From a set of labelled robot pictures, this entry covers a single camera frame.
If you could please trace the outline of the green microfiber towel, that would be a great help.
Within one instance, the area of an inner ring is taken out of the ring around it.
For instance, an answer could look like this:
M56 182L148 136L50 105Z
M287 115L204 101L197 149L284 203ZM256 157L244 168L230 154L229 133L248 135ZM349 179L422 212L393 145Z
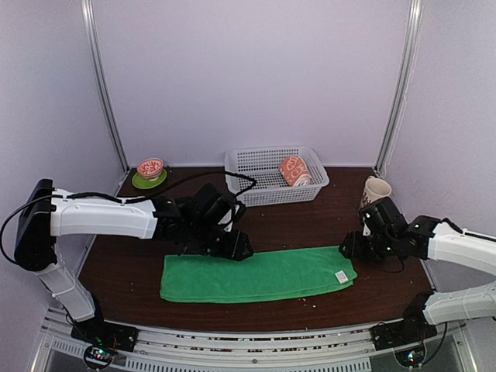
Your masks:
M160 297L192 304L246 304L341 291L357 279L336 246L255 253L240 262L166 256Z

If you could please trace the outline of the white plastic mesh basket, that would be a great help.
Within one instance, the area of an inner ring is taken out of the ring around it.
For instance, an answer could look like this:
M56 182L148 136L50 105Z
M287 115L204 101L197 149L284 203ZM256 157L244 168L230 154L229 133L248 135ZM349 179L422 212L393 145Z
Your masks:
M310 180L305 186L292 187L280 172L288 157L300 157ZM274 146L230 150L224 156L226 172L242 174L248 179L227 175L229 191L247 207L310 202L329 184L328 174L312 148L307 146Z

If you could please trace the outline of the orange rabbit pattern towel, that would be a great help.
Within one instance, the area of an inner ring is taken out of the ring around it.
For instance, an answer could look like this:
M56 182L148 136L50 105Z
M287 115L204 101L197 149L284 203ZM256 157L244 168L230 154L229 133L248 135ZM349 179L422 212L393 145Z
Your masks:
M298 156L290 156L283 160L279 167L283 179L291 187L310 185L311 175L306 163Z

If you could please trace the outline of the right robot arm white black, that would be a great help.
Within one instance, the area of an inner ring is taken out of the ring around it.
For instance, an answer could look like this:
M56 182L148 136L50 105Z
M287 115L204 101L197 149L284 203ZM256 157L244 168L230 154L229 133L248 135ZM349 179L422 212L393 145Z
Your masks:
M495 238L463 229L448 218L419 215L408 222L389 197L359 211L362 228L345 235L339 245L346 259L379 263L388 257L447 263L495 275ZM405 309L397 334L408 343L427 326L452 321L493 318L495 283L457 291L417 295Z

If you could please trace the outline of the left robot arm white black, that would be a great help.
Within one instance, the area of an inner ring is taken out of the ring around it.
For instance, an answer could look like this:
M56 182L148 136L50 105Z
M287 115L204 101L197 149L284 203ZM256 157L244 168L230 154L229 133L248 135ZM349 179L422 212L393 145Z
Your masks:
M193 254L242 261L253 255L247 234L234 229L246 207L213 184L191 197L159 193L117 198L98 192L70 193L42 179L17 217L14 253L9 263L38 276L66 309L74 327L95 344L111 338L96 297L65 266L57 252L60 236L128 236L181 244Z

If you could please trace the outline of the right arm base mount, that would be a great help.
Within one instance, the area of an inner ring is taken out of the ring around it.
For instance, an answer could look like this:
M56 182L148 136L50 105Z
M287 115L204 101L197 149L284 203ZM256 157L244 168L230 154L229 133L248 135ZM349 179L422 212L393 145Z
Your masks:
M376 351L392 351L396 362L411 370L428 360L425 341L438 332L435 325L401 320L380 322L370 329L370 334Z

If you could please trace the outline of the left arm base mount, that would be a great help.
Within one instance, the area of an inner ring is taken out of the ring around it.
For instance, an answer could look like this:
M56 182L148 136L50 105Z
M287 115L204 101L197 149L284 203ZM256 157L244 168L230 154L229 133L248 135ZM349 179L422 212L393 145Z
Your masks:
M139 330L132 326L107 323L107 333L103 336L89 336L73 325L71 337L85 341L88 345L83 352L83 361L90 370L101 371L114 362L125 359L124 352L131 353L135 349Z

